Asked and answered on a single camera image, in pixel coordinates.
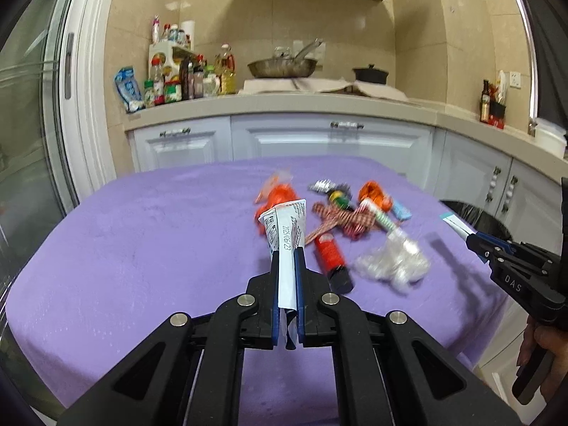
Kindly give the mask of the person's right hand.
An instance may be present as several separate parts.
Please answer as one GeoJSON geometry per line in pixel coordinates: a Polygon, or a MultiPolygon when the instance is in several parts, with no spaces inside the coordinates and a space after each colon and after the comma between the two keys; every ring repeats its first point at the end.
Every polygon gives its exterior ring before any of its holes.
{"type": "Polygon", "coordinates": [[[540,386],[543,398],[546,403],[549,403],[568,371],[567,334],[553,327],[539,325],[529,316],[526,320],[523,342],[517,359],[518,366],[524,366],[529,361],[530,355],[537,345],[550,351],[555,356],[552,368],[540,386]]]}

